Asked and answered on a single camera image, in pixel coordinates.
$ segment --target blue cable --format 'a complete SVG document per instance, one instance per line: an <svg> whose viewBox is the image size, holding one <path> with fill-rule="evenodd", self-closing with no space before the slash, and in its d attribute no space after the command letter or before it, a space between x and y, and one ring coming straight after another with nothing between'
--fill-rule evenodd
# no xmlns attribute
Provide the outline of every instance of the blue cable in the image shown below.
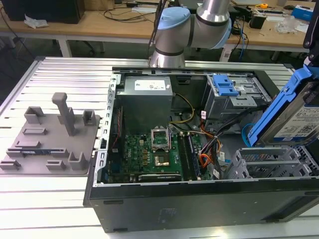
<svg viewBox="0 0 319 239"><path fill-rule="evenodd" d="M239 60L241 60L241 58L243 57L244 48L245 48L244 29L243 29L242 25L238 21L236 21L236 23L240 26L240 36L243 39L243 47L241 49L240 56L239 56Z"/></svg>
<svg viewBox="0 0 319 239"><path fill-rule="evenodd" d="M250 143L248 142L248 140L247 140L247 136L246 136L246 134L245 134L245 129L248 127L248 126L254 126L255 124L254 123L248 123L248 124L246 124L244 127L243 127L243 129L241 130L241 137L243 138L243 141L244 141L244 143L245 143L245 145L247 146L247 147L251 147L251 145L250 145Z"/></svg>
<svg viewBox="0 0 319 239"><path fill-rule="evenodd" d="M244 29L243 28L241 28L240 35L241 35L241 38L243 39L243 48L241 49L239 60L242 59L243 53L244 53L244 49L245 49L245 38L244 38Z"/></svg>

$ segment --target table leg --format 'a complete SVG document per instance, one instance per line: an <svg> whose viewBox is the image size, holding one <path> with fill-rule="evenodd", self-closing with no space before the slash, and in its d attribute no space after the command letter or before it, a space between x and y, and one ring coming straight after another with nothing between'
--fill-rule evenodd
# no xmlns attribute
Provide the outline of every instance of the table leg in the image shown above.
<svg viewBox="0 0 319 239"><path fill-rule="evenodd" d="M104 41L100 42L100 52L104 53L105 52L105 45L104 45Z"/></svg>
<svg viewBox="0 0 319 239"><path fill-rule="evenodd" d="M221 56L219 58L219 61L228 62L232 50L233 50L232 47L225 45L221 53Z"/></svg>
<svg viewBox="0 0 319 239"><path fill-rule="evenodd" d="M277 61L279 55L280 55L280 51L275 51L274 54L273 54L273 56L271 57L271 59L272 59L273 61Z"/></svg>
<svg viewBox="0 0 319 239"><path fill-rule="evenodd" d="M1 39L9 48L15 48L15 43L11 37L2 37Z"/></svg>
<svg viewBox="0 0 319 239"><path fill-rule="evenodd" d="M70 45L67 40L58 39L63 57L72 57Z"/></svg>

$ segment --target ram slot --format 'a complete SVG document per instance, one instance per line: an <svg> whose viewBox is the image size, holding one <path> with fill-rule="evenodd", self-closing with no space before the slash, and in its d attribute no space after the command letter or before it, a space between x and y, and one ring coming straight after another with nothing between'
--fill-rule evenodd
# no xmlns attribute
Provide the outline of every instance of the ram slot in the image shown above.
<svg viewBox="0 0 319 239"><path fill-rule="evenodd" d="M179 135L177 137L177 143L184 180L196 180L197 176L194 170L192 151L189 145L188 136Z"/></svg>

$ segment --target wooden desk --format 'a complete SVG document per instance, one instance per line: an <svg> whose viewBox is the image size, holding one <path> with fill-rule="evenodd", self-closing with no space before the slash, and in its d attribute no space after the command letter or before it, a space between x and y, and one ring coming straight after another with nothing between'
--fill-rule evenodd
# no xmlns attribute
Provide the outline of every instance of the wooden desk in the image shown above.
<svg viewBox="0 0 319 239"><path fill-rule="evenodd" d="M282 6L277 6L277 0L263 0L269 7L283 9ZM286 5L303 5L314 7L315 2L306 1L287 1ZM308 52L303 48L305 33L297 31L296 33L278 33L275 30L277 22L265 21L262 29L252 29L246 22L244 32L249 38L248 49L254 50L269 50L269 51L288 51L288 52ZM239 40L239 36L231 35L224 46L224 50L220 61L228 61L229 56Z"/></svg>
<svg viewBox="0 0 319 239"><path fill-rule="evenodd" d="M264 0L271 7L276 6L277 0ZM313 7L315 3L304 1L288 1L291 5L306 5ZM127 9L116 9L112 11L114 14L123 13ZM137 16L137 12L128 12L116 18L129 18ZM146 16L147 19L154 20L154 14ZM153 30L153 24L150 21L142 21L138 23L123 23L106 19L103 12L86 11L83 18L78 24L63 24L49 22L49 27L33 29L23 22L8 21L11 28L19 37L26 38L43 38L58 40L62 55L71 57L71 51L68 40L88 40L88 41L111 41L111 42L130 42L130 43L148 43ZM277 50L277 51L305 51L302 47L305 34L296 32L294 34L279 34L275 31L275 22L265 21L262 29L251 29L245 24L244 32L249 37L248 49L257 50ZM0 35L13 37L3 19L0 19ZM238 36L231 35L224 47L221 57L222 61L228 61L227 56L238 42Z"/></svg>

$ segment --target desk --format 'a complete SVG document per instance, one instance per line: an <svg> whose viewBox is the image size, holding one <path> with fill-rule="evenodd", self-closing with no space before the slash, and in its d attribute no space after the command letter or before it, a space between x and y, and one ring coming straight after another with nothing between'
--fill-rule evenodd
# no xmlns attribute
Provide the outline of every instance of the desk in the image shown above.
<svg viewBox="0 0 319 239"><path fill-rule="evenodd" d="M269 6L276 6L277 0L264 0ZM304 1L288 1L287 4L313 7L314 2ZM112 11L119 14L127 11L127 9L116 9ZM136 12L123 14L123 17L132 17L139 15ZM146 16L150 20L154 20L154 15ZM32 29L23 22L9 21L11 28L19 37L26 38L42 38L58 40L64 57L72 56L68 40L87 40L100 42L129 42L129 43L148 43L153 30L153 24L149 21L139 23L122 23L109 19L105 19L101 12L86 11L79 24L63 24L50 22L49 27ZM262 29L251 29L245 24L244 32L249 37L248 49L254 50L271 50L271 51L291 51L306 52L303 49L303 41L305 34L296 32L294 34L279 34L274 30L275 22L265 21ZM0 36L13 37L4 21L0 20ZM231 35L224 46L221 61L228 61L232 49L238 42L238 36Z"/></svg>
<svg viewBox="0 0 319 239"><path fill-rule="evenodd" d="M112 67L147 65L147 60L101 58L47 57L35 61L0 107L0 159L23 126L28 106L41 106L44 113L57 114L50 98L54 92L66 92L68 106L75 114L81 114L85 107L103 116ZM292 75L282 64L186 61L186 67L263 70L279 89ZM82 206L86 181L86 176L0 177L0 238L314 239L319 236L319 206L281 224L105 234L94 210Z"/></svg>
<svg viewBox="0 0 319 239"><path fill-rule="evenodd" d="M277 6L277 0L264 0L269 7L283 9L282 6ZM315 2L305 1L287 1L286 5L303 5L314 7ZM296 33L278 33L275 30L277 22L265 21L262 29L252 29L248 23L245 23L244 32L249 38L247 49L266 50L266 51L288 51L288 52L308 52L303 48L305 33L297 31ZM231 51L236 46L239 36L231 35L225 44L220 61L228 61Z"/></svg>

